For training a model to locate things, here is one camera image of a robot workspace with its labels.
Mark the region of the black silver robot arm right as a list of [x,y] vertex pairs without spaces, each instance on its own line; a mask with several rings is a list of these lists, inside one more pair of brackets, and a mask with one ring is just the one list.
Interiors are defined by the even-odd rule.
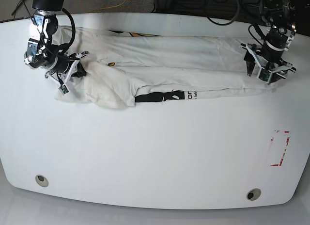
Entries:
[[64,11],[64,0],[33,0],[35,28],[28,41],[25,63],[46,69],[46,77],[62,87],[71,77],[84,77],[80,60],[89,54],[67,52],[74,43],[88,44],[108,66],[200,68],[224,72],[246,72],[246,45],[237,39],[197,36],[147,36],[138,33],[117,35],[110,31],[102,42],[72,23],[70,41],[55,45],[56,13]]

